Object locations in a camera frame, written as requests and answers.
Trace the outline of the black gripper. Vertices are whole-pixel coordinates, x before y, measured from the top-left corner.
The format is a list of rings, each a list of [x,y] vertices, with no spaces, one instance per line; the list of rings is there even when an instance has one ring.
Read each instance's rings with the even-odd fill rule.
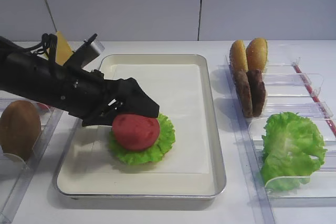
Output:
[[[111,126],[121,113],[159,116],[160,106],[134,78],[112,81],[98,70],[58,66],[51,79],[49,104],[81,118],[82,126]]]

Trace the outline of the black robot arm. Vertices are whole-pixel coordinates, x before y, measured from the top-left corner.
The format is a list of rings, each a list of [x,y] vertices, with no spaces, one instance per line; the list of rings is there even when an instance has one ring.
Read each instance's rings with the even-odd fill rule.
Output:
[[[159,105],[133,78],[107,80],[83,69],[104,51],[92,35],[63,65],[56,63],[57,36],[23,48],[1,38],[1,90],[67,111],[83,126],[111,125],[118,114],[157,118]]]

